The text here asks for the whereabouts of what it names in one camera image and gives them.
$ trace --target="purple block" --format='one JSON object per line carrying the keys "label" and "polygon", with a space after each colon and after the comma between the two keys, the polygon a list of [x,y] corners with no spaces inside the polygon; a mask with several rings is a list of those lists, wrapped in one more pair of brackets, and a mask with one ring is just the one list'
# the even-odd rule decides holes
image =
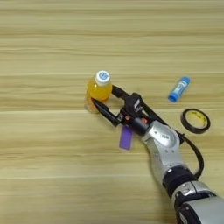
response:
{"label": "purple block", "polygon": [[122,135],[120,139],[120,148],[130,150],[133,131],[127,126],[122,127]]}

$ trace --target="table surface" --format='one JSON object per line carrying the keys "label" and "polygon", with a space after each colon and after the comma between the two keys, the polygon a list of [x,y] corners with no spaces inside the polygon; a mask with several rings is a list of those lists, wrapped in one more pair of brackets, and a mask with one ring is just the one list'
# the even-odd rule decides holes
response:
{"label": "table surface", "polygon": [[[201,149],[205,181],[224,196],[224,1],[0,1],[0,222],[172,224],[165,190],[135,136],[83,107],[98,70],[145,101]],[[167,95],[183,75],[177,104]],[[117,111],[122,102],[111,98]],[[184,129],[184,109],[204,110],[211,129]],[[197,160],[183,144],[194,171]]]}

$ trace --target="black cable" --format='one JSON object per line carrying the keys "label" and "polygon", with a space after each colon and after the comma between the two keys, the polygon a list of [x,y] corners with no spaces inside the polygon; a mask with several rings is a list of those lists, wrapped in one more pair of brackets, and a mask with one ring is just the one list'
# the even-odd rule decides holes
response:
{"label": "black cable", "polygon": [[195,155],[196,155],[196,157],[197,157],[197,159],[199,161],[199,169],[194,174],[194,177],[196,179],[198,179],[201,176],[201,174],[202,174],[202,172],[204,170],[204,167],[205,167],[204,158],[202,157],[199,148],[191,140],[189,140],[185,135],[181,135],[181,136],[192,147],[192,149],[193,149],[193,151],[194,151],[194,153],[195,153]]}

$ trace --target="blue cap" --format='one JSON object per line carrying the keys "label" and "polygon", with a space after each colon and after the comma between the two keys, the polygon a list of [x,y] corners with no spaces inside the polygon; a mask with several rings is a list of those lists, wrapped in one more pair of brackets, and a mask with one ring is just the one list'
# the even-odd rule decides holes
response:
{"label": "blue cap", "polygon": [[179,95],[175,93],[171,93],[168,98],[171,102],[177,102],[179,99]]}
{"label": "blue cap", "polygon": [[187,84],[190,84],[190,83],[191,83],[191,79],[190,79],[190,77],[187,77],[187,76],[182,77],[181,80],[182,80],[182,81],[185,81]]}

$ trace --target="bottle cap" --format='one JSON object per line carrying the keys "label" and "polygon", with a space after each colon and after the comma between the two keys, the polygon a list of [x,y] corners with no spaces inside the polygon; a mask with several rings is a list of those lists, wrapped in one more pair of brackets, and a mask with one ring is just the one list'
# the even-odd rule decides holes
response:
{"label": "bottle cap", "polygon": [[179,99],[179,95],[176,93],[170,93],[168,98],[171,102],[177,102]]}
{"label": "bottle cap", "polygon": [[189,77],[187,77],[187,76],[184,76],[181,80],[186,82],[187,84],[191,83],[191,79]]}
{"label": "bottle cap", "polygon": [[106,86],[109,83],[110,75],[107,71],[99,71],[95,76],[95,81],[99,86]]}

